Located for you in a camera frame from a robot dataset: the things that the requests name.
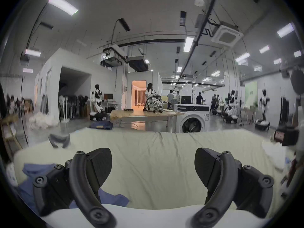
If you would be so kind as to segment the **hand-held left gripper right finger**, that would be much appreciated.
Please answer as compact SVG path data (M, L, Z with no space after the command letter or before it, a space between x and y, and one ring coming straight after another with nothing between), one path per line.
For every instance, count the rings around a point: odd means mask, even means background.
M251 165L242 166L227 150L220 154L198 148L194 163L198 177L207 188L207 196L204 207L191 218L192 227L214 227L232 202L237 210L266 217L273 196L274 179L270 175Z

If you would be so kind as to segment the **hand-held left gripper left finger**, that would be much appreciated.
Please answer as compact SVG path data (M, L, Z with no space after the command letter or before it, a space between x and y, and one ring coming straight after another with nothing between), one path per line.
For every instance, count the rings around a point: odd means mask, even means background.
M69 208L75 201L95 228L114 228L116 219L101 204L98 194L111 169L112 153L109 148L89 153L80 150L64 166L56 164L45 175L35 177L33 197L38 215L44 217L56 210Z

